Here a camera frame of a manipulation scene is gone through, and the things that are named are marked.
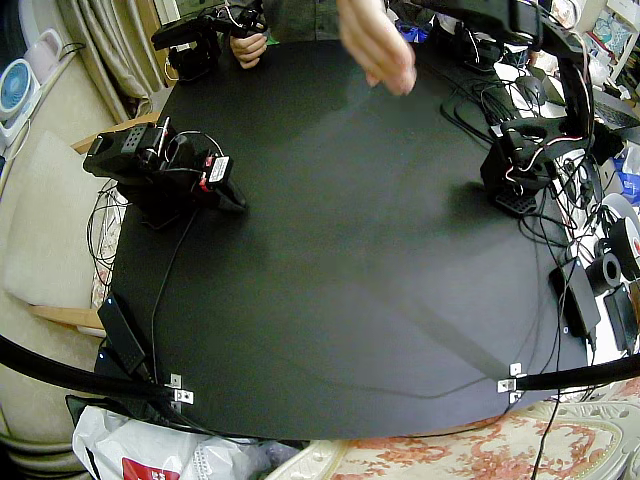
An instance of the computer mouse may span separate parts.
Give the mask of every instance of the computer mouse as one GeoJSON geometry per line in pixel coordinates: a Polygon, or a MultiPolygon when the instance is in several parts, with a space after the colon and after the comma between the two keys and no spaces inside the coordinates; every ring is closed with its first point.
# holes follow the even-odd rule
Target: computer mouse
{"type": "Polygon", "coordinates": [[[522,98],[531,105],[540,106],[547,101],[547,94],[542,82],[536,77],[529,75],[518,77],[516,78],[516,87],[520,90],[522,98]]]}

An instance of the metal clip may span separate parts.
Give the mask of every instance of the metal clip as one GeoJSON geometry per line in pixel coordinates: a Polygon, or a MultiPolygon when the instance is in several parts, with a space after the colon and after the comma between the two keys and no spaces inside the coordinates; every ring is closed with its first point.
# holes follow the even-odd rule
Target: metal clip
{"type": "Polygon", "coordinates": [[[181,403],[188,403],[189,405],[193,405],[193,392],[188,390],[182,390],[182,376],[176,373],[171,374],[171,383],[165,385],[166,387],[173,388],[173,402],[172,406],[176,408],[176,410],[180,410],[181,403]]]}
{"type": "Polygon", "coordinates": [[[512,363],[509,365],[509,375],[511,378],[498,381],[498,393],[509,392],[509,404],[513,405],[522,397],[522,391],[517,389],[517,379],[524,377],[526,373],[522,373],[522,364],[512,363]]]}

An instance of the red sticker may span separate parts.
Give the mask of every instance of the red sticker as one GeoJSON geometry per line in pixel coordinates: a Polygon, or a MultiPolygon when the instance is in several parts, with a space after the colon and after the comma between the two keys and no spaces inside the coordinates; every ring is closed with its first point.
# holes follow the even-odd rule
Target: red sticker
{"type": "Polygon", "coordinates": [[[180,480],[179,473],[161,468],[145,467],[124,457],[122,457],[122,472],[124,480],[180,480]]]}

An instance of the black tabletop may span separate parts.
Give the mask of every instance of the black tabletop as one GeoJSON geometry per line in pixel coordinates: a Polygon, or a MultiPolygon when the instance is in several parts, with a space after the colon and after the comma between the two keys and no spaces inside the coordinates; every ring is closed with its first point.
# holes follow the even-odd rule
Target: black tabletop
{"type": "MultiPolygon", "coordinates": [[[[439,114],[451,86],[434,68],[470,74],[429,48],[417,62],[402,98],[369,89],[335,42],[271,46],[251,71],[223,59],[174,89],[163,114],[218,140],[250,204],[198,214],[158,310],[161,376],[194,391],[191,420],[291,439],[424,432],[502,413],[509,364],[548,362],[553,260],[489,205],[487,149],[439,114]]],[[[126,215],[112,285],[147,339],[186,221],[154,232],[126,215]]],[[[585,362],[563,334],[561,367],[585,362]]]]}

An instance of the human hand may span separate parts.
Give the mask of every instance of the human hand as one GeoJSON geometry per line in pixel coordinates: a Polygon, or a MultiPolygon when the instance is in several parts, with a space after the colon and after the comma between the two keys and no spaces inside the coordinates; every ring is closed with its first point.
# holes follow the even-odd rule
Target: human hand
{"type": "Polygon", "coordinates": [[[231,51],[245,70],[255,67],[267,49],[267,37],[256,33],[247,38],[231,37],[231,51]]]}
{"type": "Polygon", "coordinates": [[[387,17],[381,0],[337,0],[340,38],[367,74],[394,95],[407,95],[416,82],[415,55],[387,17]]]}

